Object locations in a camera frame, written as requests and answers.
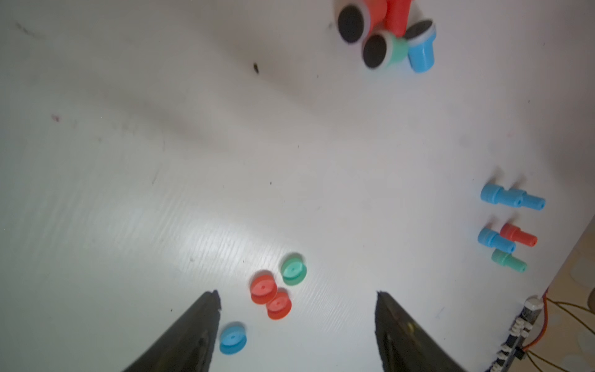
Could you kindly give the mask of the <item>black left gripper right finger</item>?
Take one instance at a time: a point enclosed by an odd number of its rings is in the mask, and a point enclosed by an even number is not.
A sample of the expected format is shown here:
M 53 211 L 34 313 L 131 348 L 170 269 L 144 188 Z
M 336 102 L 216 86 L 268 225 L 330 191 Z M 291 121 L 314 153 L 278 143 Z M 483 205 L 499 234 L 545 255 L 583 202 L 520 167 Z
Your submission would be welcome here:
M 463 370 L 384 291 L 377 293 L 375 325 L 378 350 L 386 372 Z

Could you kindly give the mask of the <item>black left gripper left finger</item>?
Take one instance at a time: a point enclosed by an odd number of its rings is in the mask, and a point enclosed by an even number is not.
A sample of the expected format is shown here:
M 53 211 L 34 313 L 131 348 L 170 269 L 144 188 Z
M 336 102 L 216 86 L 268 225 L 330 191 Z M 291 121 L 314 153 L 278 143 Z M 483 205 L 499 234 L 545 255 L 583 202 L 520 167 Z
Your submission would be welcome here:
M 206 291 L 125 372 L 207 371 L 215 349 L 220 311 L 218 292 Z

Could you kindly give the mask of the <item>red stamp front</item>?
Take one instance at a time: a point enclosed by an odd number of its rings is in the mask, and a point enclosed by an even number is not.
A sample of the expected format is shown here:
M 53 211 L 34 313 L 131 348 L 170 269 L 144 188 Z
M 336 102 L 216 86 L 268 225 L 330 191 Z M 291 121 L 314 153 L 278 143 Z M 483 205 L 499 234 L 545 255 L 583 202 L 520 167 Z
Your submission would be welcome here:
M 384 21 L 386 14 L 384 0 L 345 1 L 336 17 L 339 35 L 348 44 L 359 43 Z

